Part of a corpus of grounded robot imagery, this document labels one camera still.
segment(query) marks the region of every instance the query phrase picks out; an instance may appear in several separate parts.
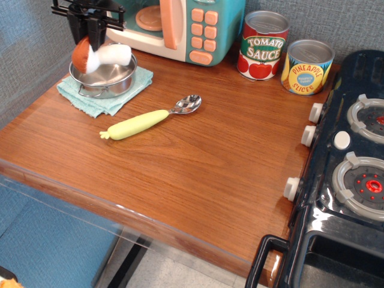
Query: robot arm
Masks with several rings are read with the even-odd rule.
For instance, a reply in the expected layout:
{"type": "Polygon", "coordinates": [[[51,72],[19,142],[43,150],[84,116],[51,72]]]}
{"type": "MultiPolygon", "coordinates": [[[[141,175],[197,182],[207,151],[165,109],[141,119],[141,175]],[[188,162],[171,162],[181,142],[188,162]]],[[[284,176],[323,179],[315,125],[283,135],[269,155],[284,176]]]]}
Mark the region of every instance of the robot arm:
{"type": "Polygon", "coordinates": [[[58,0],[53,0],[52,13],[67,17],[75,44],[88,35],[93,51],[97,51],[105,42],[107,28],[124,29],[125,8],[112,0],[65,1],[71,4],[61,6],[58,0]],[[118,13],[118,19],[108,17],[107,11],[118,13]]]}

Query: metal pot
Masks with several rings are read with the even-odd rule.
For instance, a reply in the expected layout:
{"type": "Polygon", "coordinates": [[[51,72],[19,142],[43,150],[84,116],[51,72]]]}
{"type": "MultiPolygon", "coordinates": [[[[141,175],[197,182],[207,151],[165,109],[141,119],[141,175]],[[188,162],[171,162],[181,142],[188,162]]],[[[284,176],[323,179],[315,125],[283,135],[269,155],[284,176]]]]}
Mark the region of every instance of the metal pot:
{"type": "Polygon", "coordinates": [[[127,66],[100,65],[96,71],[83,74],[70,64],[70,74],[79,84],[79,94],[84,97],[106,99],[127,92],[132,85],[132,76],[137,67],[136,57],[132,54],[127,66]]]}

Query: wooden countertop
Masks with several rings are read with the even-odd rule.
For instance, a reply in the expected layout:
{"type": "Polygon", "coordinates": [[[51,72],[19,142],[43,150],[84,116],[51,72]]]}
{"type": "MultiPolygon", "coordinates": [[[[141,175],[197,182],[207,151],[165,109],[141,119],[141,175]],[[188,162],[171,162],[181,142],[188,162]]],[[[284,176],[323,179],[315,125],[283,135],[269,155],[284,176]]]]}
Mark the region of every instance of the wooden countertop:
{"type": "Polygon", "coordinates": [[[288,236],[288,177],[313,103],[326,100],[339,66],[315,96],[291,94],[278,74],[254,82],[222,63],[200,67],[134,50],[153,83],[114,117],[77,110],[54,85],[0,131],[0,173],[246,277],[262,236],[288,236]],[[124,140],[99,131],[169,109],[189,94],[202,105],[124,140]]]}

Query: yellow spoon handle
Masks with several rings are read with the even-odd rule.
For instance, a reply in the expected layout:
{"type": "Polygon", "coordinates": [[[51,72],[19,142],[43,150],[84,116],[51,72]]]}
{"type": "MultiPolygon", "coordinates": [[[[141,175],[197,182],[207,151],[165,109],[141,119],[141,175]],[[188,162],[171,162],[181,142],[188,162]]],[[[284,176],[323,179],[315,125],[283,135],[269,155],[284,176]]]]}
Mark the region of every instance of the yellow spoon handle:
{"type": "Polygon", "coordinates": [[[102,139],[121,140],[152,127],[166,119],[168,115],[167,110],[145,113],[109,127],[107,131],[100,132],[100,137],[102,139]]]}

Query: white knob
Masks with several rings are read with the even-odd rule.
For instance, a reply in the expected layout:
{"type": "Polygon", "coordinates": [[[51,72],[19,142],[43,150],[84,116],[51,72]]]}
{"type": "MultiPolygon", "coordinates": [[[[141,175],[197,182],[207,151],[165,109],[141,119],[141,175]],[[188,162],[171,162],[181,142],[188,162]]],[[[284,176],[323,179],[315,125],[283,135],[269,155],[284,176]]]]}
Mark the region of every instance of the white knob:
{"type": "Polygon", "coordinates": [[[350,144],[350,136],[345,131],[339,131],[334,138],[334,145],[339,150],[346,149],[350,144]]]}
{"type": "Polygon", "coordinates": [[[317,124],[320,118],[320,114],[323,109],[322,103],[313,103],[311,113],[310,113],[310,121],[317,124]]]}
{"type": "Polygon", "coordinates": [[[284,197],[288,198],[289,201],[295,199],[296,193],[299,188],[300,178],[288,178],[286,187],[284,189],[284,197]]]}
{"type": "Polygon", "coordinates": [[[309,125],[305,126],[304,133],[302,134],[302,137],[301,137],[301,143],[306,147],[310,147],[315,131],[316,131],[316,126],[309,126],[309,125]]]}

